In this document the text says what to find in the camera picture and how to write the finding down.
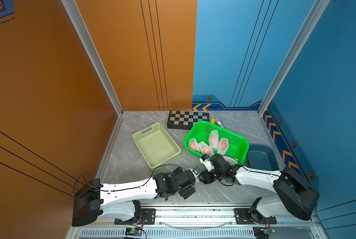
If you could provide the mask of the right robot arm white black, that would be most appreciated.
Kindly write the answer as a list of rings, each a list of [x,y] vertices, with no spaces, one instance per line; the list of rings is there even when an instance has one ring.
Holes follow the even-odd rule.
[[[204,184],[215,181],[226,186],[250,185],[275,192],[270,198],[257,197],[248,211],[248,220],[254,224],[265,223],[276,215],[290,214],[300,220],[309,221],[320,197],[319,192],[294,169],[269,171],[230,165],[226,157],[204,154],[200,163],[206,170],[200,174]]]

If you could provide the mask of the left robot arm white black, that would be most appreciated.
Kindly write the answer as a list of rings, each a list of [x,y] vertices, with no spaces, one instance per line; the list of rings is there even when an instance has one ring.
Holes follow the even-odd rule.
[[[143,217],[141,200],[167,200],[176,194],[187,199],[196,191],[194,185],[199,174],[198,169],[177,167],[172,172],[123,184],[102,184],[100,179],[92,179],[73,193],[71,225],[86,226],[101,218],[135,224]]]

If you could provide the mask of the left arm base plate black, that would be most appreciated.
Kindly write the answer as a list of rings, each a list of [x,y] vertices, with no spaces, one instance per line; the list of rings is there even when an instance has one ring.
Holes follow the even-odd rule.
[[[114,224],[116,225],[154,225],[156,218],[155,208],[142,208],[141,213],[136,213],[135,217],[128,221],[122,221],[115,219]]]

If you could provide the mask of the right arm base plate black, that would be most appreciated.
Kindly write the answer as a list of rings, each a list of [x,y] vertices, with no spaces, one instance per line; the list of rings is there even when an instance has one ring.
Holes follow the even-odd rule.
[[[275,216],[270,216],[265,218],[257,210],[257,205],[262,197],[258,197],[249,209],[247,208],[236,208],[234,209],[234,217],[238,225],[247,224],[277,224]]]

